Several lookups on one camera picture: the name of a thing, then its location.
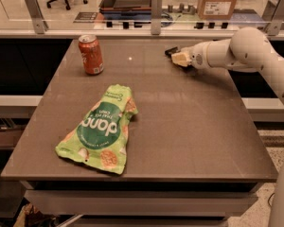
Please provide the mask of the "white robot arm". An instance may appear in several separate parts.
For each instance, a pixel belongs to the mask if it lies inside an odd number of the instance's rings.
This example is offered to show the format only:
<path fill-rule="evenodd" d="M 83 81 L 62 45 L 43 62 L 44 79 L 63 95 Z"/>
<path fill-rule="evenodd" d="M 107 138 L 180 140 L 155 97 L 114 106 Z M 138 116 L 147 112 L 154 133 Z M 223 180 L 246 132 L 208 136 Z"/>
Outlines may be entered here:
<path fill-rule="evenodd" d="M 227 40 L 184 47 L 172 54 L 171 60 L 176 65 L 196 69 L 254 69 L 284 105 L 284 58 L 266 35 L 254 27 L 242 28 Z M 278 174 L 268 227 L 284 227 L 284 163 Z"/>

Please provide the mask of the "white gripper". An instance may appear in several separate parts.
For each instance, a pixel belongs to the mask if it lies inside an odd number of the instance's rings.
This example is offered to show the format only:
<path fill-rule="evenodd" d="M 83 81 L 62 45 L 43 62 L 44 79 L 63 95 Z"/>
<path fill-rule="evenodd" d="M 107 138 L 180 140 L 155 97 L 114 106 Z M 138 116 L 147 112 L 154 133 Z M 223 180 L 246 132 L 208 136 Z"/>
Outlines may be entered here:
<path fill-rule="evenodd" d="M 202 42 L 193 46 L 184 47 L 181 52 L 171 55 L 171 60 L 174 64 L 188 67 L 193 66 L 196 69 L 205 69 L 209 67 L 207 62 L 207 48 L 210 42 Z"/>

